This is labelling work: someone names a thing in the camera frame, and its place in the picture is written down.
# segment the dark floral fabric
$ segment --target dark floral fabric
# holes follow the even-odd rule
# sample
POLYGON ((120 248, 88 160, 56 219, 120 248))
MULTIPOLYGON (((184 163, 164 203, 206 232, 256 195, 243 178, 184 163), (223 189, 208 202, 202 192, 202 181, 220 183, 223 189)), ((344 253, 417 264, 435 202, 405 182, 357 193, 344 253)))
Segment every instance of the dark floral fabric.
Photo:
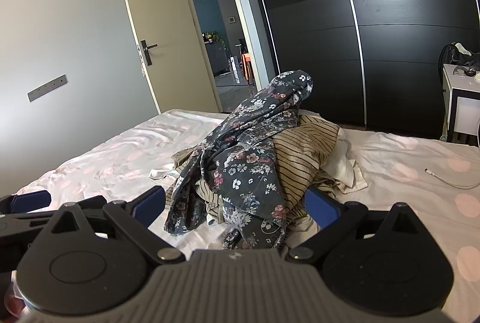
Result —
POLYGON ((224 220, 240 232, 242 247, 279 246, 287 211, 270 137, 298 125, 299 105, 312 88, 307 73, 282 73, 196 146, 173 188, 165 230, 184 233, 205 219, 205 202, 195 193, 195 183, 204 178, 223 199, 224 220))

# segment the gray plastic housing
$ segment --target gray plastic housing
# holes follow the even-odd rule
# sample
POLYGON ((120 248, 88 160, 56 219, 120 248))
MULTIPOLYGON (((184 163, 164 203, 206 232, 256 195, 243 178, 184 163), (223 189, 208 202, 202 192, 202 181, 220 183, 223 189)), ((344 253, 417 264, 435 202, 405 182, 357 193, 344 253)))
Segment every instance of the gray plastic housing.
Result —
POLYGON ((440 310, 390 318, 333 295, 311 265, 276 250, 197 250, 191 260, 159 266, 142 290, 91 316, 32 311, 21 323, 453 323, 440 310))

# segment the door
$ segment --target door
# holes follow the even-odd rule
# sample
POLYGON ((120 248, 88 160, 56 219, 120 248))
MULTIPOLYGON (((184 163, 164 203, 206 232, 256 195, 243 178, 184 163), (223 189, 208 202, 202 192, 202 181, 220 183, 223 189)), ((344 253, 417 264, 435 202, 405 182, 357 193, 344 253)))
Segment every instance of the door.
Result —
POLYGON ((125 0, 158 113, 219 112, 212 69, 190 0, 125 0))

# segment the backpack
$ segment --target backpack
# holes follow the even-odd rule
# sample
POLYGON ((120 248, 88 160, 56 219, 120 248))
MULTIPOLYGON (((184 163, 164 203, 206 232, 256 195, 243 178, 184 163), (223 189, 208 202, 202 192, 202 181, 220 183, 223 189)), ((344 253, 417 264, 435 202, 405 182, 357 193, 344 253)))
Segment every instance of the backpack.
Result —
POLYGON ((440 78, 442 78, 444 64, 471 67, 480 72, 480 53, 474 54, 465 49, 462 44, 453 42, 443 47, 442 53, 438 58, 438 74, 440 78))

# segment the white nightstand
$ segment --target white nightstand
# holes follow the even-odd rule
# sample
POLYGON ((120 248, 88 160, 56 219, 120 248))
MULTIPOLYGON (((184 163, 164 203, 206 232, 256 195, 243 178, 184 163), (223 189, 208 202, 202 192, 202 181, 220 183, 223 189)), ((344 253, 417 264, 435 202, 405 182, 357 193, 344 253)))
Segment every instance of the white nightstand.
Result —
POLYGON ((453 75, 455 68, 456 65, 443 65, 447 142, 452 142, 454 132, 479 134, 480 84, 473 77, 453 75))

